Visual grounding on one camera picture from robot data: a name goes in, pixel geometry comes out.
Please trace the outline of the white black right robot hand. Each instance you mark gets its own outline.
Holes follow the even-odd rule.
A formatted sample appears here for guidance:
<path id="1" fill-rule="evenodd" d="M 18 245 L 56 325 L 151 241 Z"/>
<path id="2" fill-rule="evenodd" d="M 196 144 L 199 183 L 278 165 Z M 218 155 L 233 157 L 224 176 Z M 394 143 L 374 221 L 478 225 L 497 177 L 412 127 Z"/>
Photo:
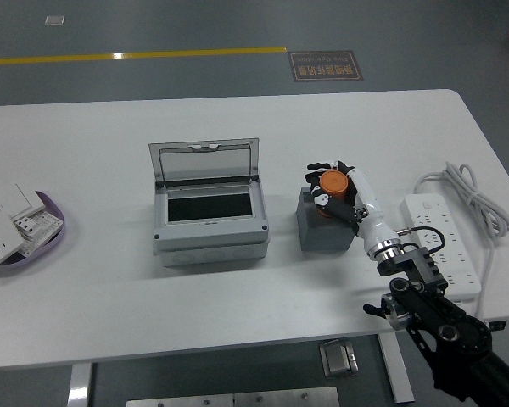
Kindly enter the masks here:
<path id="1" fill-rule="evenodd" d="M 384 219 L 383 210 L 365 175 L 339 160 L 307 165 L 305 180 L 316 210 L 342 221 L 364 242 L 366 255 L 381 263 L 404 253 L 398 233 Z"/>

